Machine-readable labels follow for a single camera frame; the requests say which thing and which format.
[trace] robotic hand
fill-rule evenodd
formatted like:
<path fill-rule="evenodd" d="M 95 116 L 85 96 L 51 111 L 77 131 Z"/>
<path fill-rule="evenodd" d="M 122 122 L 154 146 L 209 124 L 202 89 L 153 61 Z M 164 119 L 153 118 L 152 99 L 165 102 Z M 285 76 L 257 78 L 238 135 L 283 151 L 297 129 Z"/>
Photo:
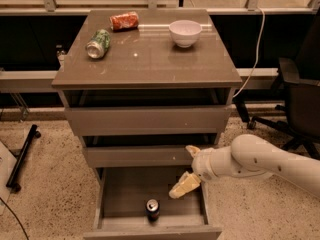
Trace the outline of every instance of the robotic hand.
<path fill-rule="evenodd" d="M 179 198 L 200 186 L 201 181 L 221 176 L 266 179 L 276 174 L 320 198 L 320 161 L 279 149 L 254 136 L 240 135 L 231 146 L 200 150 L 187 146 L 193 173 L 185 172 L 169 192 Z"/>

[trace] green can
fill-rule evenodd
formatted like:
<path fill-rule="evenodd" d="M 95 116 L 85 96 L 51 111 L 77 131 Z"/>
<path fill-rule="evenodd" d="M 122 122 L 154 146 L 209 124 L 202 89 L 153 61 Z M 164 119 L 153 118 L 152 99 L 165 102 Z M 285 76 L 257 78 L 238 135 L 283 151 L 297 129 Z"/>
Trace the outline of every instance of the green can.
<path fill-rule="evenodd" d="M 110 46 L 110 34 L 105 29 L 99 29 L 86 45 L 88 55 L 93 59 L 102 58 Z"/>

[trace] cabinet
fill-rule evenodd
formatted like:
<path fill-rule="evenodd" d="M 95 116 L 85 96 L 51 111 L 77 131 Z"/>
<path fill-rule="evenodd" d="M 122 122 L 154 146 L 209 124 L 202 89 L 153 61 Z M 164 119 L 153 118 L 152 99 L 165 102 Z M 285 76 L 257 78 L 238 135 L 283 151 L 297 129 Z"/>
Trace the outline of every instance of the cabinet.
<path fill-rule="evenodd" d="M 216 239 L 205 186 L 181 200 L 168 192 L 190 168 L 186 145 L 217 144 L 240 77 L 205 10 L 136 10 L 138 29 L 113 32 L 108 18 L 123 12 L 91 11 L 53 81 L 101 184 L 85 239 Z M 178 19 L 203 27 L 188 49 L 170 38 Z M 110 49 L 92 60 L 84 47 L 100 28 L 110 32 Z M 151 198 L 160 202 L 155 223 L 144 210 Z"/>

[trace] brown cabinet top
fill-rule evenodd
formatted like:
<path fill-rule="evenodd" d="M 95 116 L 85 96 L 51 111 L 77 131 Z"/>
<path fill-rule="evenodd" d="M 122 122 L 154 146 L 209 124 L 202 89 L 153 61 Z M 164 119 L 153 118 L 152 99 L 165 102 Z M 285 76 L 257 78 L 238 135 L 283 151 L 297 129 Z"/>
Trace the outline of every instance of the brown cabinet top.
<path fill-rule="evenodd" d="M 135 11 L 137 29 L 113 32 L 109 17 Z M 200 39 L 189 48 L 172 41 L 175 20 L 202 25 Z M 102 59 L 91 59 L 85 46 L 96 30 L 110 33 Z M 239 87 L 241 79 L 206 12 L 201 9 L 95 10 L 84 22 L 52 85 L 58 89 Z"/>

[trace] white bowl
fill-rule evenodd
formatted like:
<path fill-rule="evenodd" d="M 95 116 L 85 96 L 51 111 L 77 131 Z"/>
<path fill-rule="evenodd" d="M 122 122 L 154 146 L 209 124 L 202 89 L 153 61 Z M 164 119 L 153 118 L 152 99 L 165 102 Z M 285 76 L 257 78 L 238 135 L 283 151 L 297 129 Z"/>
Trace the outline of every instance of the white bowl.
<path fill-rule="evenodd" d="M 187 48 L 198 41 L 202 27 L 191 20 L 178 20 L 169 25 L 172 40 L 182 48 Z"/>

